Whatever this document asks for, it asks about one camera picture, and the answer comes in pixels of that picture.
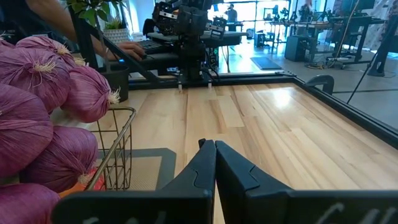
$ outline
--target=wire basket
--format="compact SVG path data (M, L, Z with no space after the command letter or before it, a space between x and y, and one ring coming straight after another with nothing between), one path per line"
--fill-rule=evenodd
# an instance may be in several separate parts
M127 190L130 187L132 167L131 122L135 115L136 110L134 108L127 106L111 107L105 117L96 122L96 127L90 130L97 137L100 159L97 161L99 166L85 190Z

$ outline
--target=gray mat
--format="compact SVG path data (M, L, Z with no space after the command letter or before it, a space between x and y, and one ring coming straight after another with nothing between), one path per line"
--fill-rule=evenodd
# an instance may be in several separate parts
M125 156L129 157L129 151L125 151ZM133 149L132 158L155 158L161 157L159 171L157 173L156 189L161 189L166 186L170 181L174 179L174 169L175 161L177 160L177 154L167 148L158 149ZM104 153L102 150L99 151L99 159L104 158ZM133 170L133 175L136 172L143 172L143 170Z
M272 70L272 69L282 69L279 65L275 64L267 57L253 57L251 60L259 67L261 70Z

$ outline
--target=person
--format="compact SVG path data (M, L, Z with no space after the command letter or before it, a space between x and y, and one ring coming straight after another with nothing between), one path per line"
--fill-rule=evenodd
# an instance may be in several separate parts
M16 24L26 36L38 30L52 31L54 28L68 39L77 42L70 14L58 0L0 0L0 18ZM99 40L91 38L98 55L116 60L110 51L103 55ZM144 49L137 42L123 42L118 44L118 47L136 60L142 60L145 55Z
M225 14L228 16L227 22L233 22L235 23L238 21L238 13L234 9L234 4L230 4L228 7L228 10L225 12ZM236 26L235 25L228 25L228 30L229 31L236 31Z

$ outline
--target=floor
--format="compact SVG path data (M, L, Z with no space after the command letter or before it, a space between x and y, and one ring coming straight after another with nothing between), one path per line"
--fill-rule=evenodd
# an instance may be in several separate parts
M347 102L356 85L360 81L366 64L348 65L344 70L329 68L314 70L304 67L304 62L291 62L284 58L285 45L281 44L274 52L270 48L256 49L252 40L243 39L242 43L229 48L229 66L231 72L260 72L251 57L268 57L284 70L295 73L302 80L309 80L319 74L327 74L335 79L334 96ZM315 60L325 60L327 55L317 55ZM371 52L363 52L363 59L370 60ZM366 75L355 93L350 104L373 116L374 118L398 129L398 77L396 58L389 57L386 62L386 77ZM220 50L220 72L227 72L227 66Z
M129 94L134 149L173 150L175 175L207 138L294 189L398 188L398 151L293 84ZM215 223L224 223L218 198Z

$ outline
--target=potted plant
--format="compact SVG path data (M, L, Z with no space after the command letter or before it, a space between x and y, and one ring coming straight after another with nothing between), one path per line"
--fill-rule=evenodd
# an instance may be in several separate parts
M118 63L110 64L108 59L108 51L104 43L104 34L101 31L100 19L108 22L108 16L111 14L109 4L111 3L116 11L119 11L118 6L123 4L123 0L63 0L68 6L71 6L75 14L79 18L86 19L92 26L94 26L99 34L99 41L102 46L102 55L105 66L99 68L98 71L108 81L113 91L119 90L120 102L128 99L129 91L129 69Z
M112 18L105 24L104 35L115 44L129 41L129 30L122 26L119 17Z

